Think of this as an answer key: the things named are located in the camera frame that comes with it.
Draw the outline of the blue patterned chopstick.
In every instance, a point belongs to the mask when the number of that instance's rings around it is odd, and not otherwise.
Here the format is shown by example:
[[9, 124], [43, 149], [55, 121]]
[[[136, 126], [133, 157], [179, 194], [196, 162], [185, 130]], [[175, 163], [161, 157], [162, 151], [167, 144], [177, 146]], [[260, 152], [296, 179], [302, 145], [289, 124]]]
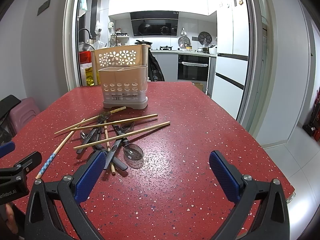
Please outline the blue patterned chopstick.
[[86, 119], [84, 118], [83, 120], [81, 120], [79, 123], [76, 123], [72, 126], [69, 126], [67, 128], [64, 128], [61, 131], [58, 131], [57, 133], [61, 133], [64, 131], [70, 131], [68, 133], [68, 135], [60, 142], [60, 144], [57, 146], [57, 148], [52, 152], [52, 154], [49, 156], [49, 158], [44, 162], [43, 166], [41, 167], [41, 169], [39, 170], [37, 176], [35, 177], [35, 179], [40, 179], [44, 172], [46, 171], [46, 169], [48, 168], [48, 166], [50, 165], [50, 163], [53, 161], [53, 159], [55, 158], [55, 156], [59, 153], [59, 151], [63, 148], [63, 146], [65, 145], [65, 143], [71, 138], [71, 136], [73, 135], [74, 131], [72, 131], [72, 128], [77, 128], [80, 127], [81, 124], [83, 124], [86, 121]]

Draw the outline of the plain wooden chopstick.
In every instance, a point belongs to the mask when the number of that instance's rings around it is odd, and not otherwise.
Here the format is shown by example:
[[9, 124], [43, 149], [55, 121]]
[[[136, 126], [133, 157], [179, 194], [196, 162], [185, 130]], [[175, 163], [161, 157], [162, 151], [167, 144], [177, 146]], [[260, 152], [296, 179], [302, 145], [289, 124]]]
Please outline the plain wooden chopstick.
[[136, 117], [136, 118], [122, 119], [122, 120], [107, 122], [107, 123], [103, 123], [103, 124], [96, 124], [96, 125], [90, 125], [90, 126], [82, 126], [82, 127], [71, 128], [70, 131], [78, 131], [78, 130], [81, 130], [81, 129], [89, 129], [89, 128], [98, 128], [98, 127], [104, 127], [104, 126], [108, 126], [108, 125], [124, 124], [124, 123], [139, 121], [139, 120], [155, 118], [157, 116], [158, 116], [158, 114], [144, 115], [144, 116], [139, 116], [139, 117]]
[[89, 146], [95, 146], [95, 145], [98, 145], [98, 144], [103, 144], [105, 142], [110, 142], [110, 141], [113, 141], [113, 140], [118, 140], [118, 139], [122, 139], [122, 138], [125, 138], [125, 137], [130, 137], [130, 136], [137, 135], [137, 134], [144, 133], [144, 132], [148, 132], [148, 131], [153, 131], [155, 129], [166, 127], [166, 126], [169, 126], [169, 125], [170, 125], [170, 122], [167, 121], [167, 122], [163, 122], [163, 123], [160, 123], [160, 124], [157, 124], [157, 125], [153, 125], [153, 126], [149, 126], [149, 127], [146, 127], [146, 128], [142, 128], [142, 129], [136, 130], [136, 131], [132, 131], [132, 132], [129, 132], [129, 133], [121, 134], [121, 135], [118, 135], [118, 136], [115, 136], [115, 137], [107, 138], [107, 139], [104, 139], [104, 140], [94, 141], [94, 142], [91, 142], [91, 143], [88, 143], [88, 144], [75, 146], [73, 149], [74, 150], [79, 150], [79, 149], [83, 149], [83, 148], [88, 148]]

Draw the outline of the smoky plastic spoon back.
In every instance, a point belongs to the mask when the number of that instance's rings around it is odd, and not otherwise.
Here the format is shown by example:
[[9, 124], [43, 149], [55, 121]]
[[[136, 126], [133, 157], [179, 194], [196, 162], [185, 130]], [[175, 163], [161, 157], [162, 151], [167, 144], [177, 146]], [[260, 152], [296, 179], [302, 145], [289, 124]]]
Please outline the smoky plastic spoon back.
[[[110, 112], [110, 111], [107, 111], [107, 112], [99, 115], [99, 117], [98, 117], [98, 124], [102, 124], [105, 120], [107, 120], [107, 119], [110, 117], [110, 115], [111, 115], [111, 112]], [[90, 133], [89, 133], [89, 134], [85, 137], [85, 139], [83, 140], [82, 144], [83, 144], [83, 145], [84, 145], [84, 144], [87, 144], [87, 143], [91, 140], [91, 138], [93, 137], [93, 135], [94, 135], [94, 134], [97, 132], [97, 130], [99, 130], [99, 129], [100, 129], [100, 127], [92, 128], [91, 131], [90, 131]], [[77, 154], [81, 154], [81, 153], [83, 152], [83, 150], [84, 150], [83, 148], [78, 149], [78, 150], [76, 151], [76, 153], [77, 153]]]

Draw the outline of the smoky plastic spoon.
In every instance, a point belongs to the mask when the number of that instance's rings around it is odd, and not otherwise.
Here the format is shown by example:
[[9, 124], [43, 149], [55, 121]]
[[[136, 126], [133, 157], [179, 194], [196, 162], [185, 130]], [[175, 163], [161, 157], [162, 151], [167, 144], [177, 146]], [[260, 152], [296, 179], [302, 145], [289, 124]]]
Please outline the smoky plastic spoon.
[[[112, 125], [113, 130], [117, 135], [132, 132], [134, 130], [134, 122], [125, 123], [121, 125]], [[136, 144], [130, 143], [127, 137], [122, 138], [123, 151], [125, 156], [132, 161], [139, 161], [143, 159], [143, 150]]]
[[104, 155], [106, 157], [105, 164], [109, 164], [110, 162], [112, 162], [112, 163], [114, 163], [114, 166], [116, 166], [120, 170], [126, 171], [128, 169], [128, 166], [116, 157], [116, 151], [120, 147], [122, 141], [123, 141], [123, 139], [116, 140], [116, 142], [112, 145], [109, 154], [107, 154], [107, 149], [104, 146], [102, 146], [101, 144], [93, 146], [93, 149], [95, 151], [100, 151], [100, 152], [104, 153]]
[[[105, 120], [107, 120], [107, 119], [110, 117], [110, 115], [111, 115], [111, 112], [110, 112], [110, 111], [107, 111], [107, 112], [99, 115], [99, 117], [98, 117], [98, 124], [102, 124]], [[99, 129], [100, 129], [100, 127], [92, 128], [91, 131], [90, 131], [90, 133], [89, 133], [89, 134], [85, 137], [85, 139], [83, 140], [82, 144], [83, 144], [83, 145], [84, 145], [84, 144], [87, 144], [87, 143], [91, 140], [91, 138], [93, 137], [93, 135], [94, 135], [94, 134], [97, 132], [97, 130], [99, 130]], [[77, 153], [77, 154], [81, 154], [81, 153], [83, 152], [83, 150], [84, 150], [83, 148], [78, 149], [78, 150], [76, 151], [76, 153]]]

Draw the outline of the smoky plastic spoon front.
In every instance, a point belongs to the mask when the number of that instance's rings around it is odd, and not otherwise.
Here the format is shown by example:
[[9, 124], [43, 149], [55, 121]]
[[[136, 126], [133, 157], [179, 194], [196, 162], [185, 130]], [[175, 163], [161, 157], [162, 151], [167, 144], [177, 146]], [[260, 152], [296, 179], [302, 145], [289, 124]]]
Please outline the smoky plastic spoon front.
[[[121, 125], [112, 125], [113, 130], [117, 135], [132, 132], [134, 130], [134, 122], [125, 123]], [[139, 161], [143, 159], [143, 150], [136, 144], [130, 143], [127, 137], [122, 138], [123, 151], [125, 156], [132, 161]]]

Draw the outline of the yellow patterned chopstick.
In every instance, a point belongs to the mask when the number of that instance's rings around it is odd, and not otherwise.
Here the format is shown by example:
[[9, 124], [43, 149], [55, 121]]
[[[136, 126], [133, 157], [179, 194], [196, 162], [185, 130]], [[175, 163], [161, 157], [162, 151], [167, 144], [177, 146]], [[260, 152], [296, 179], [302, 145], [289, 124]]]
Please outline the yellow patterned chopstick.
[[64, 129], [61, 129], [61, 130], [55, 132], [54, 134], [59, 134], [61, 132], [70, 130], [71, 128], [76, 128], [76, 127], [78, 127], [78, 126], [80, 126], [82, 124], [85, 124], [85, 123], [88, 123], [88, 122], [92, 122], [94, 120], [100, 120], [100, 121], [102, 120], [102, 121], [104, 121], [104, 120], [108, 119], [110, 117], [110, 115], [112, 115], [113, 113], [117, 113], [117, 112], [125, 110], [125, 109], [126, 109], [126, 107], [124, 106], [124, 107], [120, 107], [120, 108], [116, 108], [116, 109], [113, 109], [113, 110], [110, 110], [110, 111], [103, 112], [103, 113], [101, 113], [99, 115], [96, 115], [96, 116], [91, 117], [89, 119], [85, 119], [85, 120], [83, 120], [83, 121], [81, 121], [79, 123], [76, 123], [76, 124], [73, 124], [71, 126], [68, 126], [68, 127], [64, 128]]

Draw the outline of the short wooden chopstick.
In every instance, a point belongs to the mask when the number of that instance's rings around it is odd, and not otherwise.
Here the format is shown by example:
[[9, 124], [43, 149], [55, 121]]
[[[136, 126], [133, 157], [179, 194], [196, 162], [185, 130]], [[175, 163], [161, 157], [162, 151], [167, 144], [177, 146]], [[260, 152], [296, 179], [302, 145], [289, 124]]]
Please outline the short wooden chopstick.
[[[107, 130], [107, 125], [104, 126], [104, 133], [105, 133], [105, 138], [108, 139], [108, 130]], [[110, 148], [110, 143], [106, 142], [106, 149], [107, 149], [107, 154], [109, 154], [111, 148]], [[105, 169], [110, 168], [112, 176], [116, 175], [116, 170], [114, 163], [110, 162], [109, 164], [105, 164]]]

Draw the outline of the pink plastic stool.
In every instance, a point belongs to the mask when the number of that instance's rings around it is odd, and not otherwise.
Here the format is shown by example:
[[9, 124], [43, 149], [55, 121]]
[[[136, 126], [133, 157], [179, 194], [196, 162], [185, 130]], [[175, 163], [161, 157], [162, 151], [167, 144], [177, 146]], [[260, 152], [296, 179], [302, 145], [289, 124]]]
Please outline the pink plastic stool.
[[9, 129], [15, 136], [29, 121], [40, 113], [33, 98], [22, 99], [9, 113]]

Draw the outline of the red plastic basket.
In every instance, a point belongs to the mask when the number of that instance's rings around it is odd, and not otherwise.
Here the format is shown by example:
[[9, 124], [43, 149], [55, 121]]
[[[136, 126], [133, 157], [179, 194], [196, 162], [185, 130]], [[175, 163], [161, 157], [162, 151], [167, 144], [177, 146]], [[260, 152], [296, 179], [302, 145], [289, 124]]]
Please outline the red plastic basket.
[[79, 62], [80, 64], [91, 63], [91, 52], [90, 51], [82, 51], [79, 53]]

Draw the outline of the beige plastic utensil holder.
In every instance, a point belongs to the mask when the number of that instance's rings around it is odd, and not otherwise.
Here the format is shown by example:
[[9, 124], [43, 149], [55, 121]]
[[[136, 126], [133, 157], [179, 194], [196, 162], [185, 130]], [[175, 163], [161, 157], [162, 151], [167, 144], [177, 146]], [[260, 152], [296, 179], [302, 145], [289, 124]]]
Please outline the beige plastic utensil holder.
[[103, 106], [145, 109], [148, 105], [148, 67], [106, 67], [99, 70]]

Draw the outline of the beige flower-cutout chair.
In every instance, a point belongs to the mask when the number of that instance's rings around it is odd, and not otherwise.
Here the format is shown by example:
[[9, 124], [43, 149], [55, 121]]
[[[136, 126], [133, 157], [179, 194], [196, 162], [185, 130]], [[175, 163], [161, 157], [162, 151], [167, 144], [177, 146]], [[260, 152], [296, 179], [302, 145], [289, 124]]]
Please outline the beige flower-cutout chair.
[[99, 85], [98, 70], [106, 67], [133, 67], [148, 64], [149, 45], [139, 44], [101, 48], [91, 51], [93, 80]]

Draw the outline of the cardboard box on floor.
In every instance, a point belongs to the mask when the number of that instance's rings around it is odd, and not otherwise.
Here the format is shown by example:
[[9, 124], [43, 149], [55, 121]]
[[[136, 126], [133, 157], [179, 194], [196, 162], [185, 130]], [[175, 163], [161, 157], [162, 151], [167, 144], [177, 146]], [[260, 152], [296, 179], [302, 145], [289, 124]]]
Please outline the cardboard box on floor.
[[193, 82], [193, 85], [196, 86], [202, 92], [205, 92], [206, 84], [202, 82]]

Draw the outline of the white refrigerator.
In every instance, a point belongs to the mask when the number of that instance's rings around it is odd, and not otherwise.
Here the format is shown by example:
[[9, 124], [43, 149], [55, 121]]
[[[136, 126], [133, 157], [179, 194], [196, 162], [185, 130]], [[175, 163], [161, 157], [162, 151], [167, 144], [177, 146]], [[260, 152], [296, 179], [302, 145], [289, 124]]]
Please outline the white refrigerator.
[[238, 117], [247, 77], [249, 15], [246, 0], [217, 0], [217, 57], [212, 100]]

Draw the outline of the built-in black oven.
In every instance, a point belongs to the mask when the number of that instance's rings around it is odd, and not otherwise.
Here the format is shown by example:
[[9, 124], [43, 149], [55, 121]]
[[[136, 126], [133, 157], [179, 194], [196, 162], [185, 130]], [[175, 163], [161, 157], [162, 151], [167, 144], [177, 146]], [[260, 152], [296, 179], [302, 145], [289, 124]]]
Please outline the built-in black oven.
[[178, 80], [207, 81], [209, 58], [195, 55], [178, 55]]

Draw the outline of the white rice cooker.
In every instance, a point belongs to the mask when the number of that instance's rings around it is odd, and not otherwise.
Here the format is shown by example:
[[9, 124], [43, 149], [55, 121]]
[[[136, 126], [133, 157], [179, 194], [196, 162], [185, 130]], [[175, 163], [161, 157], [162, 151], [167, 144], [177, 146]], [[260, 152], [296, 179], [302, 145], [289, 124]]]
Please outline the white rice cooker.
[[210, 46], [209, 53], [212, 55], [216, 55], [217, 54], [217, 46]]

